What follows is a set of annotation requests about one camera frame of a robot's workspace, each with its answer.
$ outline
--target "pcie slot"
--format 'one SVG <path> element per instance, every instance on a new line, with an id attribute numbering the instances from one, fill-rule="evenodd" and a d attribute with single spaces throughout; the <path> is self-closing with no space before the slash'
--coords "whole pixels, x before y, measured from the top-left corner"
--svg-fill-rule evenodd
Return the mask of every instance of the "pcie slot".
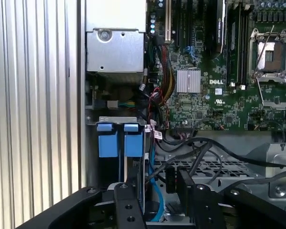
<path id="1" fill-rule="evenodd" d="M 244 90 L 247 85 L 247 56 L 248 56 L 248 28 L 249 28 L 249 12 L 241 10 L 240 15 L 240 34 L 239 34 L 239 64 L 237 83 Z"/>
<path id="2" fill-rule="evenodd" d="M 185 46 L 192 45 L 193 33 L 193 0 L 188 0 L 186 5 L 186 40 Z"/>
<path id="3" fill-rule="evenodd" d="M 172 30 L 172 0 L 166 1 L 165 6 L 165 42 L 171 42 Z"/>
<path id="4" fill-rule="evenodd" d="M 181 28 L 182 28 L 182 0 L 177 0 L 176 1 L 176 6 L 175 6 L 175 32 L 176 32 L 176 37 L 175 37 L 175 46 L 176 48 L 180 48 L 181 46 Z"/>

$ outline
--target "screw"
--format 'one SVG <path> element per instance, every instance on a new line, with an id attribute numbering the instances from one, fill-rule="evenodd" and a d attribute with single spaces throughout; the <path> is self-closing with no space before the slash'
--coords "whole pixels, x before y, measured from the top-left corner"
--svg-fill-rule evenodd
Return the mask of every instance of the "screw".
<path id="1" fill-rule="evenodd" d="M 120 188 L 127 188 L 128 186 L 126 185 L 126 184 L 122 184 L 121 186 L 120 186 Z"/>
<path id="2" fill-rule="evenodd" d="M 197 187 L 198 189 L 200 189 L 200 190 L 204 190 L 204 189 L 205 189 L 204 185 L 197 185 L 196 187 Z"/>
<path id="3" fill-rule="evenodd" d="M 88 192 L 88 193 L 95 193 L 95 192 L 96 192 L 96 189 L 95 189 L 95 188 L 90 188 L 87 192 Z"/>
<path id="4" fill-rule="evenodd" d="M 282 188 L 281 186 L 277 186 L 276 187 L 276 194 L 279 196 L 279 197 L 283 197 L 285 194 L 286 194 L 286 191 L 284 188 Z"/>
<path id="5" fill-rule="evenodd" d="M 101 38 L 103 38 L 103 39 L 108 39 L 108 37 L 109 37 L 108 31 L 102 31 L 102 32 L 101 32 Z"/>
<path id="6" fill-rule="evenodd" d="M 239 191 L 237 191 L 237 190 L 231 190 L 231 193 L 232 193 L 233 195 L 239 195 Z"/>

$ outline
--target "capacitor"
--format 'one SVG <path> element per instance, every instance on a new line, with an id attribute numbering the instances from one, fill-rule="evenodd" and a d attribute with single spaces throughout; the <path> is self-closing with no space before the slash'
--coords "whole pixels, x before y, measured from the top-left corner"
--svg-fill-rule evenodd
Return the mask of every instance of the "capacitor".
<path id="1" fill-rule="evenodd" d="M 280 10 L 286 10 L 286 2 L 281 4 L 280 6 Z"/>
<path id="2" fill-rule="evenodd" d="M 265 9 L 268 10 L 271 8 L 271 2 L 267 2 L 265 5 Z"/>
<path id="3" fill-rule="evenodd" d="M 261 2 L 261 4 L 258 6 L 260 10 L 262 10 L 263 8 L 265 8 L 265 3 Z"/>
<path id="4" fill-rule="evenodd" d="M 274 4 L 272 5 L 272 9 L 274 9 L 274 10 L 277 10 L 278 7 L 279 7 L 278 2 L 276 2 L 276 3 L 274 3 Z"/>

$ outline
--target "ram slot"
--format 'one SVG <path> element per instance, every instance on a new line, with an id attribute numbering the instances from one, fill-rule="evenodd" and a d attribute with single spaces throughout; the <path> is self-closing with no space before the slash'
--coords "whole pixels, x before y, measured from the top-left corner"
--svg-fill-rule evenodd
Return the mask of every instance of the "ram slot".
<path id="1" fill-rule="evenodd" d="M 241 90 L 247 86 L 247 57 L 248 57 L 248 29 L 249 29 L 249 11 L 241 10 L 240 18 L 240 34 L 239 34 L 239 65 L 237 82 L 240 84 Z"/>
<path id="2" fill-rule="evenodd" d="M 193 0 L 188 0 L 186 5 L 186 41 L 185 46 L 192 45 L 193 34 Z"/>
<path id="3" fill-rule="evenodd" d="M 239 43 L 240 43 L 241 8 L 231 8 L 228 13 L 228 57 L 227 57 L 227 86 L 235 89 L 238 82 Z"/>

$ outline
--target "cable connector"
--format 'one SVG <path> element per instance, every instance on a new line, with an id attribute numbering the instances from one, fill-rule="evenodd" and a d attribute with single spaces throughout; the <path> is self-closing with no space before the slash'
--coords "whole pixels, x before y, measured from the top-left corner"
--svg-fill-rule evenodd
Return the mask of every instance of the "cable connector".
<path id="1" fill-rule="evenodd" d="M 141 84 L 140 87 L 139 87 L 139 90 L 142 92 L 142 91 L 144 91 L 145 87 L 146 87 L 145 84 Z"/>

